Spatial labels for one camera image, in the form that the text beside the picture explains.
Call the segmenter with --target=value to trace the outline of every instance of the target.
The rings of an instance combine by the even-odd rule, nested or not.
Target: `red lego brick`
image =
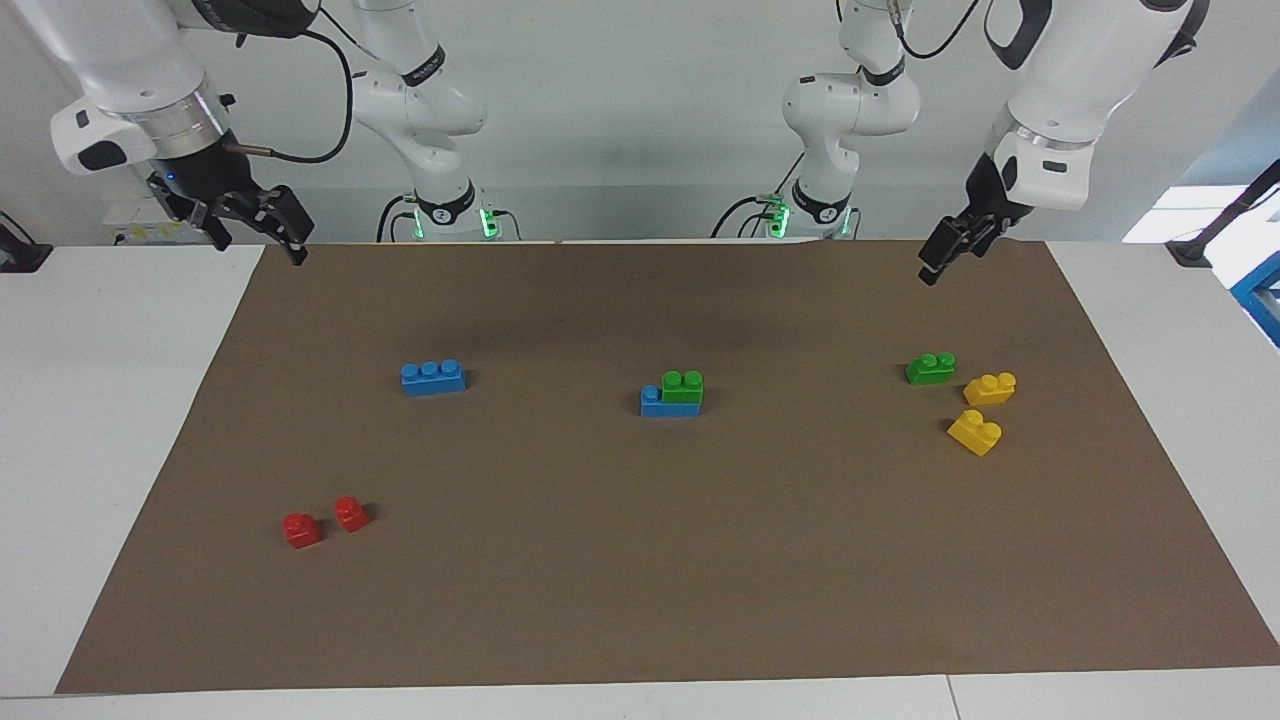
[[[353,533],[369,524],[369,515],[360,506],[360,501],[352,496],[339,497],[333,503],[333,514],[338,518],[338,524],[348,533]]]
[[[289,541],[289,544],[298,550],[320,542],[320,525],[311,515],[293,512],[284,518],[282,525],[284,528],[284,539]]]

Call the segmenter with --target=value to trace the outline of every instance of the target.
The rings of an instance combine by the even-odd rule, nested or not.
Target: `green lego brick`
[[[689,370],[681,375],[677,370],[667,370],[662,374],[662,401],[701,402],[703,374],[698,370]]]
[[[925,352],[906,366],[906,380],[914,386],[945,383],[956,374],[956,356],[950,352]]]

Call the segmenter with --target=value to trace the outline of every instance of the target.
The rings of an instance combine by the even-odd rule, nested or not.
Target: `blue block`
[[[641,418],[696,418],[701,411],[701,402],[663,402],[658,386],[644,386],[640,391]]]
[[[1276,300],[1276,291],[1272,290],[1280,283],[1280,252],[1267,258],[1231,288],[1231,295],[1253,318],[1253,322],[1267,333],[1271,342],[1280,347],[1280,302]]]
[[[434,360],[422,363],[407,363],[401,368],[401,387],[404,395],[420,397],[424,395],[440,395],[444,392],[462,392],[467,389],[466,375],[462,374],[462,365],[457,360],[445,360],[436,364]]]

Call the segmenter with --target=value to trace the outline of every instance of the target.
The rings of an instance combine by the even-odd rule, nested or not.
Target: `white table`
[[[1160,246],[1051,247],[1275,633],[1280,355],[1211,273],[1178,268]],[[261,251],[64,247],[35,275],[0,278],[0,717],[1280,716],[1280,667],[42,697]]]

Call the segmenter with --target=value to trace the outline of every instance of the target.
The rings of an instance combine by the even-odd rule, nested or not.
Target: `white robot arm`
[[[387,65],[357,73],[356,120],[401,155],[413,179],[426,232],[451,240],[497,234],[453,137],[474,135],[488,110],[479,92],[445,63],[444,47],[413,0],[352,0],[365,46]]]
[[[920,250],[934,284],[1036,208],[1078,210],[1111,114],[1165,60],[1194,47],[1208,0],[992,0],[987,40],[1018,88],[969,174],[969,206]]]
[[[904,26],[910,14],[904,0]],[[800,234],[829,237],[844,220],[859,168],[850,141],[905,132],[920,113],[887,0],[845,0],[840,44],[858,70],[799,78],[783,100],[782,117],[804,142],[800,174],[785,195]]]
[[[182,27],[294,37],[315,18],[300,0],[14,0],[32,29],[79,78],[84,96],[50,122],[72,173],[150,161],[166,211],[223,250],[220,218],[276,240],[294,265],[314,223],[285,186],[262,190],[236,145],[224,100],[182,44]]]

